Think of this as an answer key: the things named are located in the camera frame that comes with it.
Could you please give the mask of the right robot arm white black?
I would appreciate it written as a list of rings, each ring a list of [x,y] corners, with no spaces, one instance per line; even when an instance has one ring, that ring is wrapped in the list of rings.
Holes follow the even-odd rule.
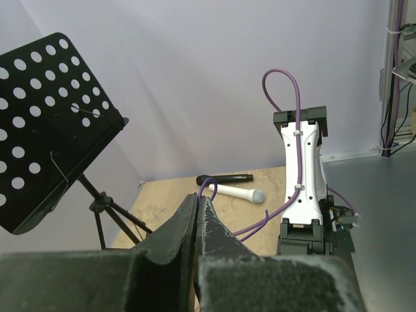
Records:
[[[273,122],[285,146],[286,191],[278,255],[334,255],[349,261],[355,252],[351,229],[356,213],[337,205],[320,156],[328,135],[326,108],[275,112]]]

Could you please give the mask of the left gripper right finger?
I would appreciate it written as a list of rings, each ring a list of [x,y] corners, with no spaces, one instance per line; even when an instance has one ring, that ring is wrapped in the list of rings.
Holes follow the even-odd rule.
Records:
[[[348,231],[325,233],[322,255],[283,246],[259,256],[219,220],[210,198],[199,202],[196,296],[202,311],[361,311]]]

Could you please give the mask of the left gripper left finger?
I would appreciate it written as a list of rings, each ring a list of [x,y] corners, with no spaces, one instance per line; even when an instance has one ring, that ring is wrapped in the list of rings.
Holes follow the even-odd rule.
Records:
[[[192,311],[197,195],[131,249],[1,256],[2,311]]]

